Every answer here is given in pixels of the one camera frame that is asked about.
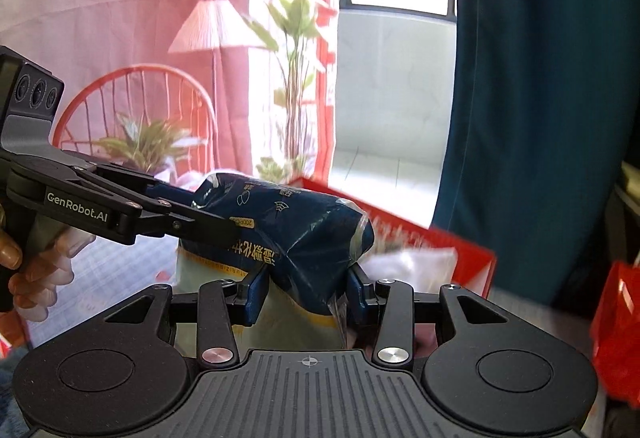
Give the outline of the person's left hand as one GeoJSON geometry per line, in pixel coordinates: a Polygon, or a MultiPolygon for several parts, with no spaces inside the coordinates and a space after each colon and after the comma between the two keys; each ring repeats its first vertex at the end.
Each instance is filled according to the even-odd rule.
{"type": "Polygon", "coordinates": [[[59,286],[73,282],[73,259],[96,240],[89,232],[41,215],[27,229],[1,207],[1,268],[12,307],[26,321],[42,322],[58,301],[59,286]]]}

